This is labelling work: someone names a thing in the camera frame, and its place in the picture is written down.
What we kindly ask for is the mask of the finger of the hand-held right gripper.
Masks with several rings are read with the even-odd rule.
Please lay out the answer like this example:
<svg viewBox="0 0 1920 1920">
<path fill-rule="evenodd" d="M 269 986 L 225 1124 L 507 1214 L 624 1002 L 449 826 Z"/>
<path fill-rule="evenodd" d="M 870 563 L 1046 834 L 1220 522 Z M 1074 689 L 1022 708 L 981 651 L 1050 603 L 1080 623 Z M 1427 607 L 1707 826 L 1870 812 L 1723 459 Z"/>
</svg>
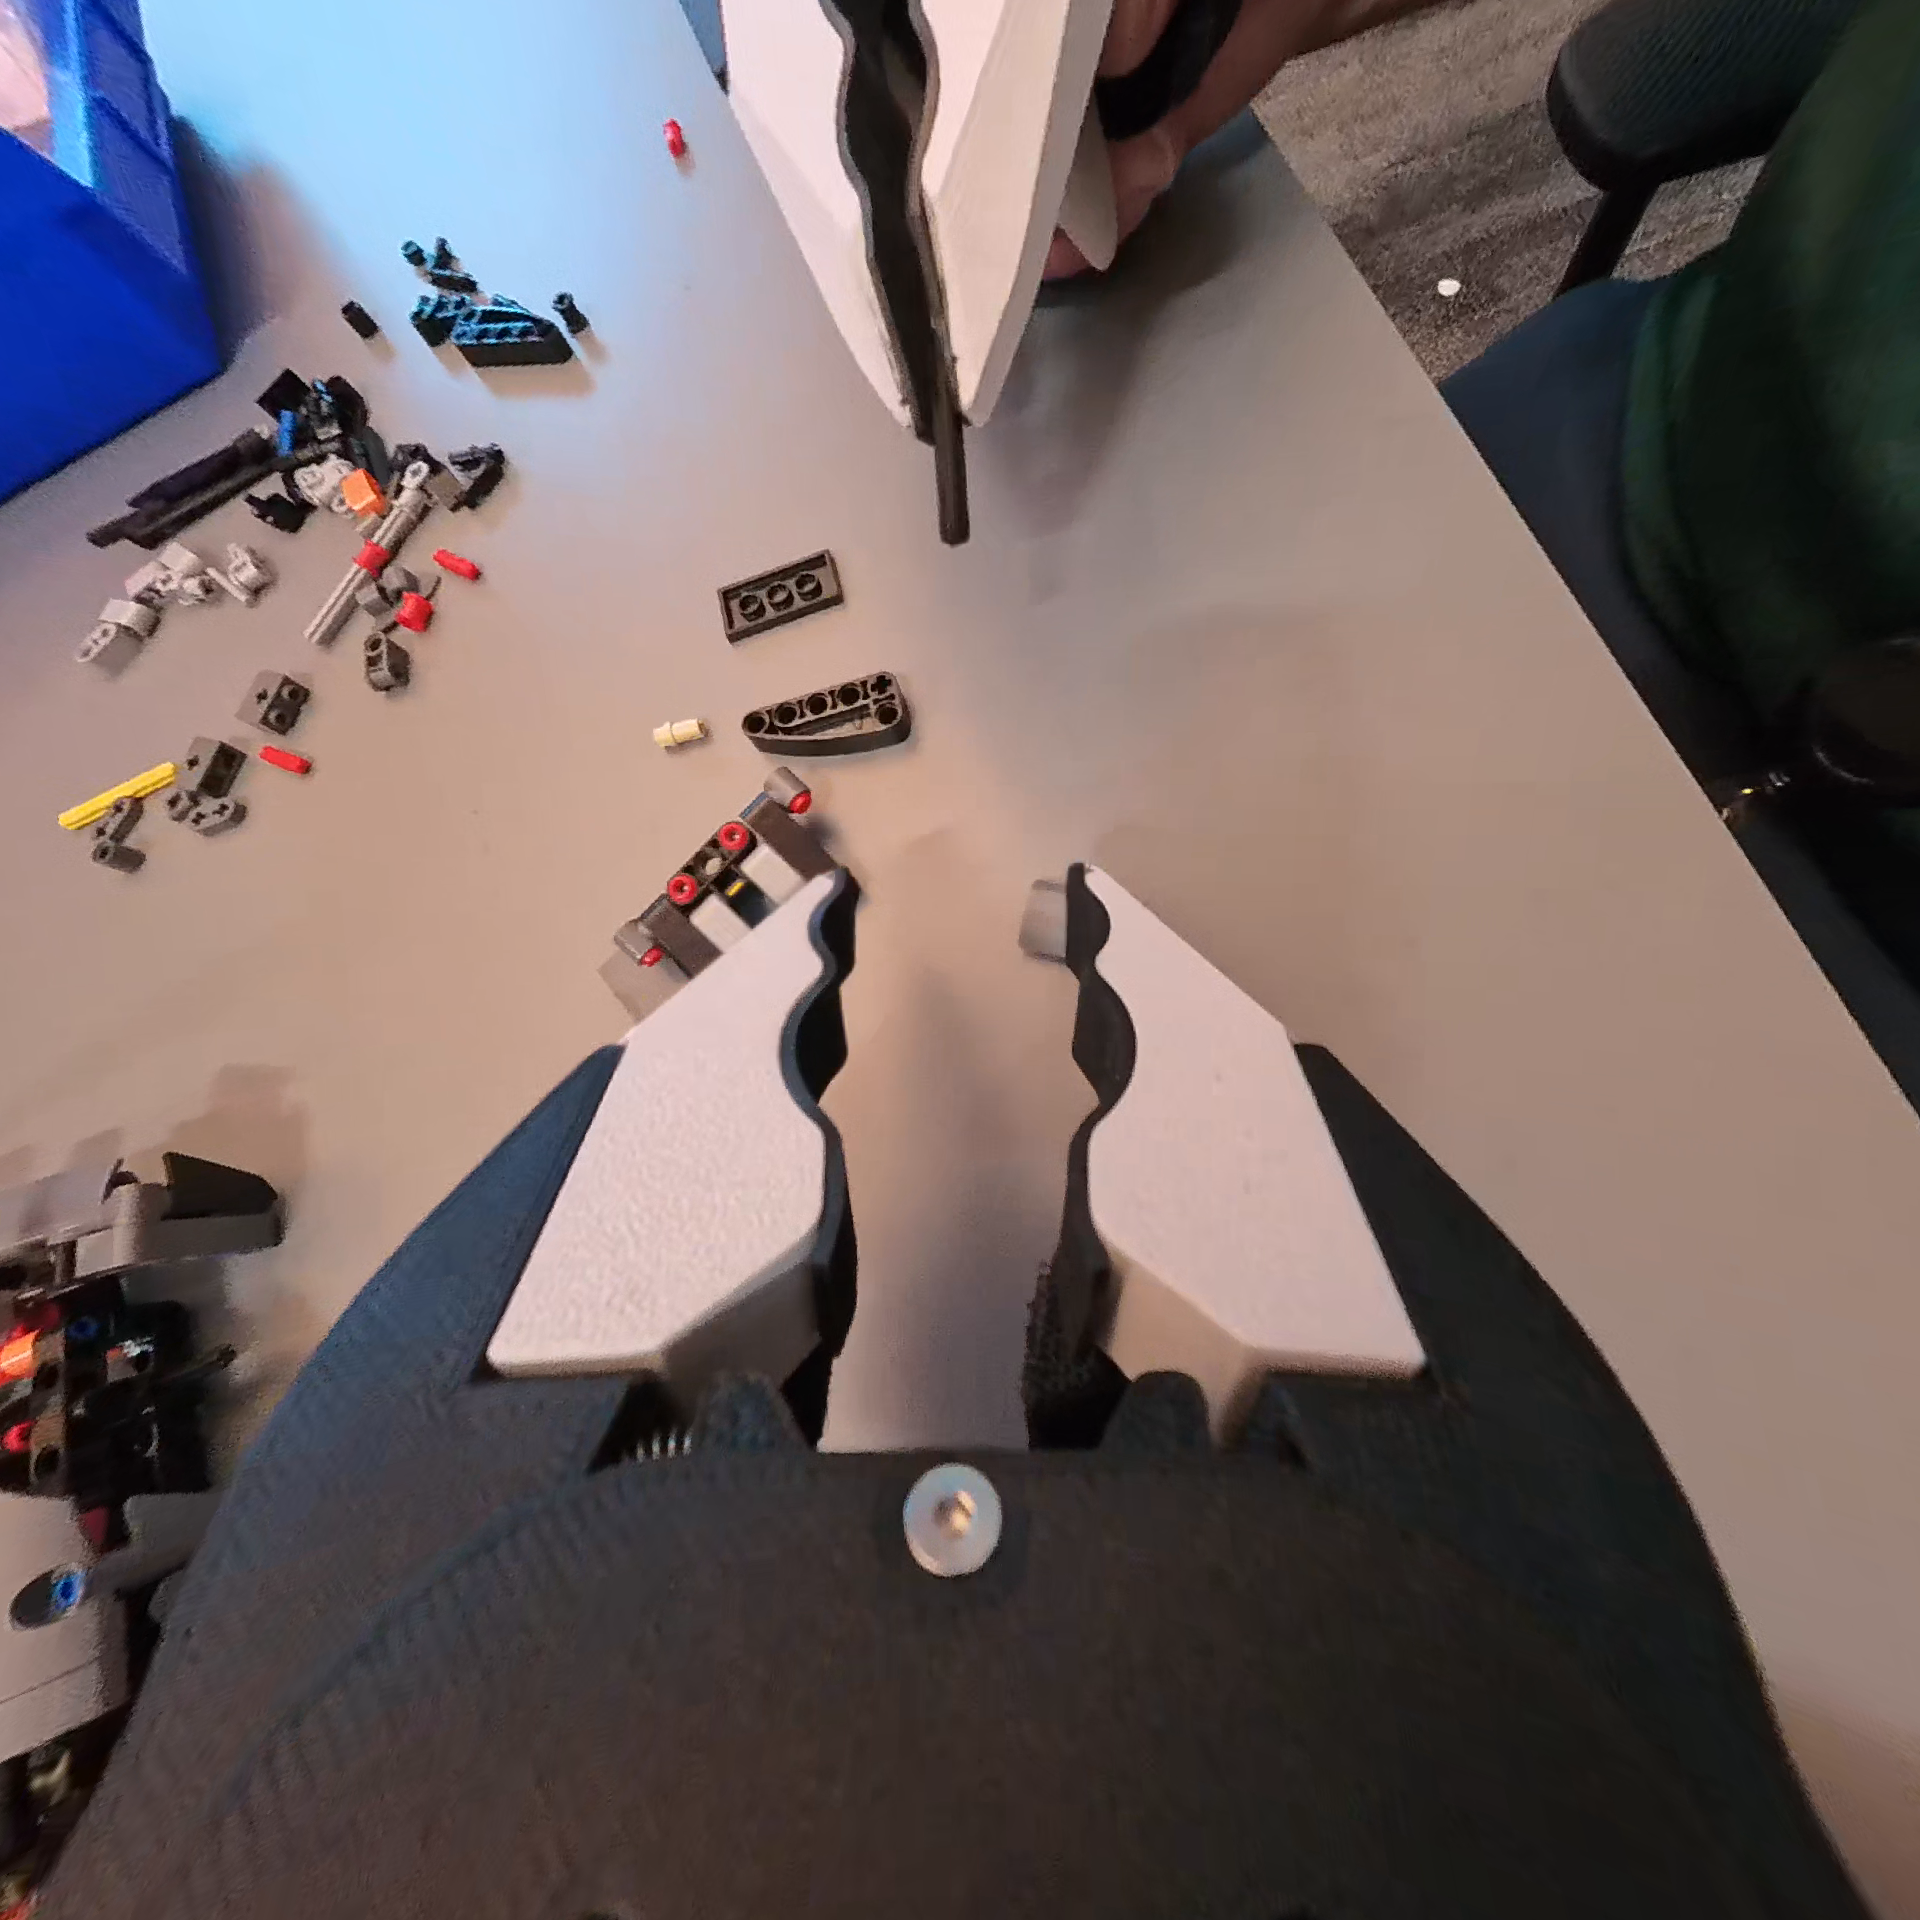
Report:
<svg viewBox="0 0 1920 1920">
<path fill-rule="evenodd" d="M 829 315 L 917 439 L 958 428 L 924 158 L 930 24 L 909 3 L 719 3 L 718 75 Z"/>
<path fill-rule="evenodd" d="M 1083 145 L 1110 3 L 913 4 L 930 47 L 924 199 L 969 428 L 1001 396 L 1035 310 Z"/>
</svg>

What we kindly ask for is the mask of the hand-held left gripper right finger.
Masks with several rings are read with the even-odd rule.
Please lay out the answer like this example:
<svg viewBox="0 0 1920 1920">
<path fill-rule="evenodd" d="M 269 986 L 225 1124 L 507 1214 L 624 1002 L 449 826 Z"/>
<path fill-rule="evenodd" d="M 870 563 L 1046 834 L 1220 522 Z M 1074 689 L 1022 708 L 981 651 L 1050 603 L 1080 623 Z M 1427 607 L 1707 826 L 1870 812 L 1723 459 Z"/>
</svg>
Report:
<svg viewBox="0 0 1920 1920">
<path fill-rule="evenodd" d="M 1068 884 L 1068 1141 L 1029 1309 L 1034 1443 L 1093 1443 L 1127 1390 L 1179 1376 L 1217 1443 L 1269 1377 L 1414 1380 L 1424 1345 L 1284 1020 L 1098 865 Z"/>
</svg>

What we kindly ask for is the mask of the small black lego assembly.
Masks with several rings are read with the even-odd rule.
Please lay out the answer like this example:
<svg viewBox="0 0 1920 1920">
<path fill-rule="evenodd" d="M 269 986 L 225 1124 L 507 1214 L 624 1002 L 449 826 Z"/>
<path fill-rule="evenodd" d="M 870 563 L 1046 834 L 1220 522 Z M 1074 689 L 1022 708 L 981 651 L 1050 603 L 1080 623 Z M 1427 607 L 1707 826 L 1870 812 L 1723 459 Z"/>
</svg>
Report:
<svg viewBox="0 0 1920 1920">
<path fill-rule="evenodd" d="M 630 1022 L 647 1020 L 715 967 L 804 886 L 835 874 L 810 781 L 775 767 L 760 795 L 723 819 L 612 933 L 600 978 Z"/>
</svg>

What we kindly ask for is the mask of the cluster of black lego beams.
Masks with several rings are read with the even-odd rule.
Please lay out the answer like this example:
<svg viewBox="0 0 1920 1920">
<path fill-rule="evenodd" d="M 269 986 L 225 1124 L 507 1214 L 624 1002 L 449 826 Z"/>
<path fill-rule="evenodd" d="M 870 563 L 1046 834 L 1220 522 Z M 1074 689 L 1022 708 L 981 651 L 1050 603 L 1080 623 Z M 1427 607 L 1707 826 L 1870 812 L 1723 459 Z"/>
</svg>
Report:
<svg viewBox="0 0 1920 1920">
<path fill-rule="evenodd" d="M 416 285 L 405 333 L 471 371 L 561 367 L 594 333 L 572 294 L 554 294 L 542 308 L 509 299 L 477 277 L 446 236 L 429 246 L 405 239 L 396 251 Z"/>
</svg>

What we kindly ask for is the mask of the black lego plate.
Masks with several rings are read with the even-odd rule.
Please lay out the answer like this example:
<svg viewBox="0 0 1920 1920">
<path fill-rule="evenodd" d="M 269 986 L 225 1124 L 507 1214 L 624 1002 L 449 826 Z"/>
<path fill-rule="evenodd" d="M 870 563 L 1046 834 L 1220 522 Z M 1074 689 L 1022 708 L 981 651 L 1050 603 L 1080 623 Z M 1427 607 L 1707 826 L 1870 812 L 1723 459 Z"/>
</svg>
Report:
<svg viewBox="0 0 1920 1920">
<path fill-rule="evenodd" d="M 718 588 L 723 632 L 731 647 L 845 606 L 835 557 L 819 549 L 798 562 Z"/>
</svg>

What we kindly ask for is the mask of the black curved lego beam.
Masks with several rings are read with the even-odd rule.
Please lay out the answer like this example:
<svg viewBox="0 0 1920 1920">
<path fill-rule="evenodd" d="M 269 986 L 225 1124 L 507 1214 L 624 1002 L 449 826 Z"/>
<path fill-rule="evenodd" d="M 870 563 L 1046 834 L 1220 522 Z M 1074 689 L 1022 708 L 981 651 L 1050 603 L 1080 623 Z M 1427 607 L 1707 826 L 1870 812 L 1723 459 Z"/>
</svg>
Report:
<svg viewBox="0 0 1920 1920">
<path fill-rule="evenodd" d="M 769 758 L 852 758 L 906 744 L 913 716 L 898 676 L 877 672 L 749 708 L 738 729 Z"/>
</svg>

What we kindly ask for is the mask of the partly built lego car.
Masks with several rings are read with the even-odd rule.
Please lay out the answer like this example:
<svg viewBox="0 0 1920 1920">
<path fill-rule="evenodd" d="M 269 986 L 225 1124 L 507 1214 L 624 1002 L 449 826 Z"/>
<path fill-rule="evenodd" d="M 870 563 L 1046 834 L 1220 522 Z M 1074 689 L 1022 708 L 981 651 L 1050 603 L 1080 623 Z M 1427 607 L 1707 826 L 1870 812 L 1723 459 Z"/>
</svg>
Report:
<svg viewBox="0 0 1920 1920">
<path fill-rule="evenodd" d="M 174 1149 L 159 1169 L 93 1159 L 5 1189 L 5 1800 L 130 1698 L 126 1592 L 180 1564 L 134 1502 L 195 1516 L 210 1492 L 200 1409 L 232 1350 L 134 1284 L 282 1239 L 267 1180 Z"/>
</svg>

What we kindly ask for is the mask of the yellow lego axle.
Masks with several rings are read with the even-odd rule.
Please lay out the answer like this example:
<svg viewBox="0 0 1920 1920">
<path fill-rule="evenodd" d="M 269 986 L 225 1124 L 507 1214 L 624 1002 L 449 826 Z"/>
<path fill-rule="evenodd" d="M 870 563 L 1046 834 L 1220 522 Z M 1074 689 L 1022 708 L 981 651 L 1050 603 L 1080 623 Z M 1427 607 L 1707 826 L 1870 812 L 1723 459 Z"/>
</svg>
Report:
<svg viewBox="0 0 1920 1920">
<path fill-rule="evenodd" d="M 80 831 L 96 826 L 115 807 L 132 802 L 145 802 L 170 788 L 180 775 L 180 764 L 168 760 L 149 767 L 130 781 L 123 781 L 107 791 L 88 797 L 82 804 L 70 805 L 58 816 L 58 826 L 64 831 Z"/>
</svg>

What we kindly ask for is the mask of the pile of black lego pieces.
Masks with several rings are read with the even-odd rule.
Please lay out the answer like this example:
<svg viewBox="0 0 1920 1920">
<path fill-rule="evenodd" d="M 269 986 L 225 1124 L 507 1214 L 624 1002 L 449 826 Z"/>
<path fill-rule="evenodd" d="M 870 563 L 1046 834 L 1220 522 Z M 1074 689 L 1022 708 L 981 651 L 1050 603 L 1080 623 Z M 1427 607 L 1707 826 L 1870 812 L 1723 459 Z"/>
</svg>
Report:
<svg viewBox="0 0 1920 1920">
<path fill-rule="evenodd" d="M 370 529 L 336 509 L 336 482 L 348 469 L 367 469 L 396 499 L 402 472 L 433 459 L 438 509 L 476 510 L 502 482 L 509 459 L 495 443 L 471 443 L 446 454 L 422 443 L 389 443 L 374 426 L 365 396 L 342 376 L 305 381 L 279 371 L 255 399 L 262 428 L 249 428 L 200 459 L 132 495 L 124 510 L 88 531 L 95 549 L 130 544 L 154 555 L 185 529 L 239 504 L 279 533 L 299 533 L 327 512 Z"/>
</svg>

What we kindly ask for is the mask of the person's right hand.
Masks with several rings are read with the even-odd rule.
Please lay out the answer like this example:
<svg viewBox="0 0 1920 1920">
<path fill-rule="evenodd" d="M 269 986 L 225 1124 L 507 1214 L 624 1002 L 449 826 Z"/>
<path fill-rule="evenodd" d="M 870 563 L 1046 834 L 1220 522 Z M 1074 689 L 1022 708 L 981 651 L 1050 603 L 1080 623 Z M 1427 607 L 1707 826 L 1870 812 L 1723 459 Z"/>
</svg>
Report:
<svg viewBox="0 0 1920 1920">
<path fill-rule="evenodd" d="M 1177 4 L 1115 3 L 1098 67 L 1100 78 L 1130 75 L 1164 37 Z M 1240 4 L 1220 51 L 1187 102 L 1128 142 L 1108 145 L 1124 242 L 1167 192 L 1189 152 L 1249 108 L 1285 63 L 1374 30 L 1404 11 L 1398 3 L 1249 3 Z M 1093 270 L 1064 234 L 1052 236 L 1044 277 Z"/>
</svg>

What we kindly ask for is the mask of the person's dark trousers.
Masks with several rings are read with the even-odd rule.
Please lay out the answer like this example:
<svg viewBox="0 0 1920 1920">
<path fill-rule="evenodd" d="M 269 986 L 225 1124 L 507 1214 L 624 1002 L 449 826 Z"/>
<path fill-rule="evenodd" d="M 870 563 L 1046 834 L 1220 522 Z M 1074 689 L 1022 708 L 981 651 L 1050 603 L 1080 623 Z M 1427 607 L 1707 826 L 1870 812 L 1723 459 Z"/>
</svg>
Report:
<svg viewBox="0 0 1920 1920">
<path fill-rule="evenodd" d="M 1662 279 L 1601 279 L 1551 300 L 1442 381 L 1442 397 L 1693 781 L 1720 802 L 1770 762 L 1742 701 L 1665 641 L 1626 573 L 1619 450 L 1626 374 Z M 1754 804 L 1746 862 L 1904 1102 L 1917 1105 L 1916 922 L 1862 919 L 1871 881 L 1834 869 L 1814 821 Z"/>
</svg>

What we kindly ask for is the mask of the black office chair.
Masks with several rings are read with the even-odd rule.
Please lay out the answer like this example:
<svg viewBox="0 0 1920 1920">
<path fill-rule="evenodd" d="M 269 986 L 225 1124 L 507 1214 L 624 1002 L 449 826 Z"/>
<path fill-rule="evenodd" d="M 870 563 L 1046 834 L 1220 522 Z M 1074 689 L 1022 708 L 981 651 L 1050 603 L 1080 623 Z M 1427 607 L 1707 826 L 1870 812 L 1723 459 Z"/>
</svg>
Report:
<svg viewBox="0 0 1920 1920">
<path fill-rule="evenodd" d="M 1611 277 L 1662 188 L 1765 158 L 1858 3 L 1611 3 L 1560 47 L 1549 127 L 1599 192 L 1558 295 Z"/>
</svg>

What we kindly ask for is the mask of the cluster of dark grey connectors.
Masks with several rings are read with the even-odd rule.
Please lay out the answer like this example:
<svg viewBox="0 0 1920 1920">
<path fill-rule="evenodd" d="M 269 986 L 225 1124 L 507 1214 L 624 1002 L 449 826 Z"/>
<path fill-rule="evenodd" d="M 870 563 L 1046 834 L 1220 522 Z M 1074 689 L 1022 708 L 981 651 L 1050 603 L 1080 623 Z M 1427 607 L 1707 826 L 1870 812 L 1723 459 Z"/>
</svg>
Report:
<svg viewBox="0 0 1920 1920">
<path fill-rule="evenodd" d="M 115 807 L 96 826 L 60 835 L 82 851 L 88 864 L 110 878 L 132 881 L 157 869 L 159 854 L 206 851 L 242 837 L 265 817 L 265 804 L 282 795 L 314 788 L 322 774 L 315 747 L 322 717 L 333 716 L 319 670 L 267 664 L 249 672 L 232 708 L 219 727 L 186 732 L 183 741 L 142 767 L 86 795 L 102 795 L 132 775 L 178 762 L 178 781 L 147 797 Z M 311 760 L 311 774 L 296 779 L 255 760 L 260 746 L 283 747 Z"/>
</svg>

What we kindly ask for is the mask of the person's green shirt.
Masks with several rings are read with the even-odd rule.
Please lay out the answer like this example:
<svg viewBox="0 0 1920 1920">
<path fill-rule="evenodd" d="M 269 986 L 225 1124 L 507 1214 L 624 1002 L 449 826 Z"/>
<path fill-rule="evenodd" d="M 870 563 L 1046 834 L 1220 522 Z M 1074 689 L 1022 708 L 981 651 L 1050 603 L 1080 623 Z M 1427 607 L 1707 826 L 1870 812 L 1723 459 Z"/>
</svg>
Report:
<svg viewBox="0 0 1920 1920">
<path fill-rule="evenodd" d="M 1642 319 L 1626 570 L 1672 651 L 1773 726 L 1917 609 L 1917 4 L 1862 4 L 1727 240 Z"/>
</svg>

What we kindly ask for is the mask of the cluster of light grey connectors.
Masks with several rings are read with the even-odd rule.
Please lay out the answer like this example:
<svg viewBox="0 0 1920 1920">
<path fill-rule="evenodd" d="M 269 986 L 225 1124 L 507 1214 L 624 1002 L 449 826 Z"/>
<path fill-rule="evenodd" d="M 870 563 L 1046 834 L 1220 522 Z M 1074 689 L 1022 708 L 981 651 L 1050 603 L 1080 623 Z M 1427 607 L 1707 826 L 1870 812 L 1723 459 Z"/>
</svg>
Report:
<svg viewBox="0 0 1920 1920">
<path fill-rule="evenodd" d="M 213 558 L 174 540 L 124 580 L 117 599 L 102 606 L 74 663 L 119 675 L 157 636 L 165 611 L 216 601 L 253 607 L 274 584 L 269 562 L 239 540 L 229 540 Z"/>
</svg>

